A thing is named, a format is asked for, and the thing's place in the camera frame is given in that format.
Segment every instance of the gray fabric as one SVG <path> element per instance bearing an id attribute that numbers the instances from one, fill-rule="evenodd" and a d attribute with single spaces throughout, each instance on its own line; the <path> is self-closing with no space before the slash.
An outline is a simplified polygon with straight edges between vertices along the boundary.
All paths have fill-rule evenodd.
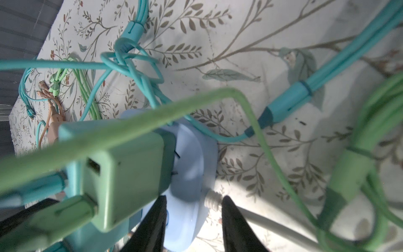
<path id="1" fill-rule="evenodd" d="M 38 55 L 63 0 L 0 1 L 0 59 Z M 13 105 L 23 70 L 0 72 L 0 103 Z"/>

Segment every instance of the white fabric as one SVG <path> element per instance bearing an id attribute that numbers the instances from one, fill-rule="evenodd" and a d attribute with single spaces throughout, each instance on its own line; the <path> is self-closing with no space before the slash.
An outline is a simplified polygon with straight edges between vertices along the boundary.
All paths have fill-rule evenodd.
<path id="1" fill-rule="evenodd" d="M 161 89 L 172 100 L 231 86 L 241 90 L 256 115 L 260 115 L 290 82 L 306 79 L 331 59 L 386 3 L 386 0 L 152 0 L 150 20 L 145 26 L 147 33 L 141 45 L 160 59 L 159 67 L 165 78 Z M 137 0 L 65 1 L 38 58 L 60 60 L 75 54 L 85 61 L 100 61 L 100 53 L 113 50 L 114 41 L 136 10 Z M 348 145 L 361 105 L 385 77 L 402 69 L 402 38 L 401 28 L 394 29 L 365 57 L 326 84 L 311 103 L 273 129 L 264 130 L 283 171 L 315 214 L 320 212 L 326 181 Z M 142 62 L 137 65 L 145 69 Z M 48 82 L 56 71 L 35 70 L 26 83 L 29 94 L 34 96 L 39 81 Z M 88 71 L 88 79 L 93 82 L 102 72 Z M 60 97 L 67 120 L 80 118 L 84 104 L 74 75 L 62 82 Z M 96 100 L 103 118 L 119 117 L 128 108 L 147 105 L 135 83 L 116 72 L 106 80 Z M 10 115 L 17 154 L 36 148 L 37 124 L 48 114 L 44 102 L 33 103 L 33 107 L 38 114 L 34 120 L 27 117 L 20 99 Z M 242 109 L 232 100 L 202 109 L 194 114 L 195 118 L 214 132 L 241 134 L 249 126 Z M 385 137 L 393 141 L 383 142 L 376 151 L 383 160 L 378 166 L 385 192 L 395 205 L 403 202 L 401 135 L 402 130 L 396 129 Z M 282 190 L 254 138 L 220 144 L 220 150 L 216 191 L 230 195 L 243 208 L 306 233 L 287 214 L 278 211 L 283 209 L 307 223 Z M 370 203 L 358 196 L 343 211 L 333 231 L 349 239 L 363 238 L 370 233 L 372 218 Z M 402 251 L 403 231 L 390 226 L 388 242 L 380 251 Z M 275 234 L 252 227 L 271 251 L 303 251 Z M 223 250 L 220 214 L 212 212 L 188 251 Z"/>

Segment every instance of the light green cable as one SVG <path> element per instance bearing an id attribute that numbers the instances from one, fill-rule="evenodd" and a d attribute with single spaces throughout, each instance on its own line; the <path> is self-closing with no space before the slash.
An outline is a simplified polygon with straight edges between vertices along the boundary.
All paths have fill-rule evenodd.
<path id="1" fill-rule="evenodd" d="M 354 191 L 352 185 L 346 184 L 345 181 L 342 181 L 343 176 L 344 178 L 355 178 L 357 173 L 367 174 L 367 180 L 364 180 L 361 190 L 375 207 L 376 222 L 371 236 L 362 242 L 358 242 L 357 245 L 359 246 L 359 248 L 363 248 L 369 251 L 376 250 L 376 248 L 383 243 L 388 230 L 386 222 L 387 220 L 390 220 L 396 225 L 403 228 L 403 220 L 401 220 L 388 210 L 382 184 L 378 175 L 376 174 L 374 162 L 370 160 L 371 151 L 373 150 L 375 145 L 382 139 L 382 137 L 386 133 L 388 133 L 392 128 L 394 128 L 403 120 L 402 85 L 403 73 L 400 73 L 388 79 L 378 90 L 376 90 L 371 95 L 368 101 L 364 104 L 358 116 L 358 122 L 356 124 L 356 127 L 354 128 L 350 143 L 350 150 L 360 152 L 360 154 L 348 154 L 351 156 L 351 158 L 346 159 L 345 162 L 342 162 L 342 167 L 339 163 L 337 164 L 332 174 L 332 178 L 329 182 L 328 189 L 326 190 L 326 198 L 330 196 L 328 194 L 329 189 L 339 192 L 341 196 L 347 195 L 347 204 L 351 199 L 353 199 L 357 192 Z M 366 159 L 366 163 L 360 165 L 359 163 L 357 163 L 357 159 L 363 158 L 363 155 L 368 155 L 369 158 L 364 157 L 364 159 Z M 334 177 L 339 178 L 339 180 L 332 181 Z M 334 197 L 332 199 L 333 200 L 329 202 L 329 205 L 337 205 L 338 203 L 334 201 Z M 328 225 L 326 226 L 330 228 L 331 223 L 337 217 L 339 210 L 340 209 L 335 210 L 335 215 L 329 215 L 329 213 L 331 212 L 323 211 L 320 216 L 321 222 L 319 223 L 319 226 L 321 226 L 321 224 L 327 223 Z M 331 248 L 327 244 L 327 238 L 329 238 L 329 235 L 330 233 L 328 233 L 328 230 L 319 229 L 319 243 L 327 251 L 338 251 L 334 248 Z M 357 251 L 357 249 L 359 248 L 348 248 L 347 250 L 346 248 L 343 248 L 342 251 Z"/>
<path id="2" fill-rule="evenodd" d="M 83 99 L 83 102 L 84 102 L 85 104 L 87 104 L 88 95 L 87 95 L 86 90 L 85 90 L 84 87 L 83 87 L 82 82 L 81 82 L 80 73 L 78 73 L 76 70 L 73 69 L 73 74 L 74 74 L 74 76 L 76 77 L 78 87 L 80 88 L 81 97 L 82 97 L 82 99 Z M 94 120 L 97 119 L 97 118 L 96 118 L 96 115 L 95 115 L 94 108 L 92 107 L 92 105 L 91 105 L 91 108 L 90 108 L 90 110 L 89 110 L 89 115 L 91 116 L 92 119 L 94 119 Z"/>
<path id="3" fill-rule="evenodd" d="M 96 151 L 103 149 L 112 148 L 114 146 L 127 142 L 133 138 L 136 138 L 140 135 L 150 132 L 151 130 L 161 127 L 168 122 L 179 119 L 183 115 L 186 115 L 196 109 L 199 109 L 200 107 L 206 106 L 211 102 L 219 101 L 224 98 L 234 98 L 237 102 L 240 103 L 252 125 L 253 130 L 255 131 L 259 144 L 261 145 L 267 159 L 270 161 L 281 184 L 283 185 L 285 190 L 289 193 L 291 198 L 296 202 L 297 206 L 312 222 L 312 224 L 314 226 L 318 226 L 316 218 L 302 203 L 299 196 L 294 192 L 293 188 L 288 183 L 287 178 L 282 173 L 281 168 L 274 159 L 274 156 L 271 153 L 270 148 L 265 141 L 263 132 L 259 127 L 258 121 L 255 115 L 253 114 L 253 111 L 246 97 L 240 91 L 233 88 L 223 88 L 219 90 L 214 90 L 206 94 L 196 95 L 186 100 L 162 105 L 158 109 L 145 112 L 131 119 L 115 122 L 105 128 L 99 129 L 96 132 L 81 136 L 80 138 L 75 138 L 66 142 L 56 143 L 52 146 L 52 148 L 45 148 L 35 153 L 22 156 L 18 160 L 13 156 L 0 160 L 0 167 L 1 167 L 0 194 L 7 192 L 8 190 L 10 190 L 15 186 L 22 185 L 25 182 L 40 177 L 41 175 L 51 170 L 63 167 L 71 160 L 80 160 L 87 157 L 90 153 L 94 153 Z M 379 115 L 379 111 L 394 112 L 392 116 L 386 118 L 386 120 L 384 121 L 385 123 L 388 124 L 389 123 L 396 124 L 403 118 L 403 113 L 401 113 L 400 111 L 394 111 L 393 109 L 389 108 L 389 106 L 385 106 L 383 109 L 374 109 L 369 107 L 368 111 L 371 111 L 376 115 Z M 375 125 L 378 124 L 378 121 L 376 119 L 366 121 L 370 121 Z M 388 131 L 391 127 L 392 126 L 390 125 L 386 125 L 385 127 L 383 127 L 382 128 L 382 130 L 384 131 L 383 133 L 385 133 L 385 131 Z M 380 133 L 374 134 L 373 131 L 366 132 L 364 130 L 362 132 L 365 132 L 365 134 L 371 133 L 373 134 L 373 136 L 375 135 L 376 137 L 382 135 Z M 42 162 L 43 158 L 47 156 L 53 156 L 54 161 L 43 163 Z M 379 196 L 376 193 L 374 193 L 373 190 L 375 189 L 367 188 L 366 184 L 363 186 L 363 189 L 370 196 L 370 199 L 372 202 L 374 202 L 374 205 L 379 206 L 379 210 L 381 210 L 382 213 L 388 219 L 391 219 L 398 225 L 401 224 L 400 223 L 401 220 L 399 218 L 396 219 L 395 216 L 391 214 L 389 210 L 387 210 L 387 207 L 385 207 L 383 203 L 384 201 L 379 200 L 379 197 L 382 197 L 382 195 Z M 334 235 L 328 233 L 327 231 L 318 230 L 318 241 L 320 242 L 322 247 L 327 251 L 336 251 L 328 245 L 327 239 L 329 239 L 330 242 L 333 244 L 332 246 L 336 246 L 342 249 L 342 251 L 351 251 L 351 252 L 366 251 L 361 248 L 353 247 L 350 242 L 342 241 L 340 238 L 335 237 Z"/>
<path id="4" fill-rule="evenodd" d="M 68 61 L 78 62 L 78 59 L 70 57 L 67 59 Z M 84 74 L 84 71 L 81 69 L 72 69 L 74 76 L 76 77 L 77 83 L 80 88 L 81 97 L 83 98 L 83 102 L 87 105 L 89 93 L 91 93 L 91 88 L 88 85 L 87 77 Z M 91 103 L 89 114 L 93 120 L 102 119 L 101 114 L 99 112 L 98 106 L 95 101 Z"/>

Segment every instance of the leaf pattern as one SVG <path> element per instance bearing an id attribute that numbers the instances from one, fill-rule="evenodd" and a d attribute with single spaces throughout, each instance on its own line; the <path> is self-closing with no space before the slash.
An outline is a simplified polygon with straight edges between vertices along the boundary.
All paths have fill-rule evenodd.
<path id="1" fill-rule="evenodd" d="M 347 0 L 341 0 L 340 4 L 343 1 L 345 6 L 349 6 Z M 333 56 L 353 39 L 354 36 L 343 37 L 340 33 L 332 33 L 326 19 L 334 15 L 332 5 L 333 0 L 284 1 L 281 4 L 272 0 L 222 3 L 149 0 L 149 16 L 140 44 L 148 54 L 159 60 L 160 69 L 165 68 L 165 83 L 161 89 L 169 98 L 179 100 L 206 90 L 229 86 L 245 93 L 256 115 L 259 115 L 268 101 L 277 97 L 280 91 L 286 90 L 295 81 L 307 79 L 317 69 L 317 62 L 323 64 L 329 56 Z M 136 12 L 137 1 L 65 1 L 38 58 L 62 60 L 77 55 L 81 60 L 100 62 L 102 52 L 114 51 L 115 40 L 122 35 L 127 22 L 136 18 Z M 362 23 L 354 22 L 348 19 L 343 22 L 343 27 L 362 30 Z M 317 34 L 329 36 L 316 37 Z M 375 57 L 377 50 L 371 51 L 371 56 L 360 59 L 366 68 L 358 69 L 353 65 L 352 71 L 343 73 L 347 75 L 344 79 L 357 79 L 355 72 L 389 77 L 401 70 L 401 48 L 385 48 Z M 147 72 L 148 66 L 145 67 L 143 62 L 134 62 Z M 33 70 L 26 83 L 31 97 L 35 97 L 39 81 L 48 81 L 55 71 Z M 282 71 L 287 75 L 285 82 L 281 77 Z M 103 71 L 88 70 L 84 73 L 89 82 L 94 84 Z M 337 77 L 334 81 L 347 90 L 354 87 L 352 83 L 338 81 Z M 352 98 L 357 99 L 357 104 L 369 95 L 366 90 L 374 89 L 371 81 L 365 85 L 356 83 L 360 87 L 360 94 Z M 284 161 L 280 162 L 280 166 L 294 191 L 318 206 L 324 202 L 332 162 L 348 144 L 355 125 L 354 116 L 359 110 L 359 106 L 343 110 L 343 99 L 327 91 L 318 90 L 312 99 L 314 106 L 323 110 L 323 115 L 306 107 L 284 122 L 264 130 L 275 157 Z M 67 120 L 77 121 L 85 104 L 77 80 L 71 73 L 61 83 L 60 98 Z M 119 118 L 126 109 L 150 106 L 133 80 L 115 72 L 102 83 L 96 93 L 96 103 L 105 119 Z M 46 104 L 35 102 L 33 106 L 38 115 L 34 120 L 26 117 L 20 99 L 16 101 L 10 115 L 12 139 L 17 154 L 28 153 L 36 148 L 37 123 L 46 119 Z M 325 116 L 329 111 L 346 116 L 335 122 L 332 117 Z M 231 100 L 208 105 L 191 115 L 224 137 L 240 135 L 250 125 L 239 105 Z M 378 171 L 387 169 L 391 174 L 393 171 L 401 172 L 401 166 L 394 165 L 402 162 L 403 130 L 397 131 L 396 135 L 382 139 L 377 146 L 374 155 Z M 221 190 L 224 195 L 229 194 L 237 204 L 248 206 L 262 215 L 266 214 L 267 209 L 260 206 L 266 202 L 275 202 L 273 198 L 276 197 L 280 202 L 278 204 L 284 204 L 281 206 L 284 209 L 294 207 L 289 194 L 278 185 L 271 165 L 254 138 L 238 143 L 219 142 L 218 147 L 215 190 Z M 234 193 L 235 186 L 240 188 L 237 193 Z M 222 236 L 214 238 L 222 230 L 219 218 L 210 213 L 191 249 L 199 251 L 198 246 L 202 245 L 200 247 L 206 252 L 224 250 Z M 357 237 L 362 237 L 368 231 L 368 220 L 361 220 L 358 226 L 353 226 L 357 222 L 350 223 L 351 226 L 346 229 L 355 230 Z M 268 233 L 259 231 L 257 235 L 271 251 L 292 250 L 287 247 L 288 243 L 282 244 L 280 241 L 273 247 Z M 389 227 L 385 239 L 386 251 L 401 250 L 402 235 L 399 229 Z"/>
<path id="2" fill-rule="evenodd" d="M 260 78 L 251 78 L 231 69 L 209 70 L 203 75 L 203 79 L 216 79 L 219 81 L 235 81 L 235 80 L 254 81 L 254 82 L 260 81 Z"/>

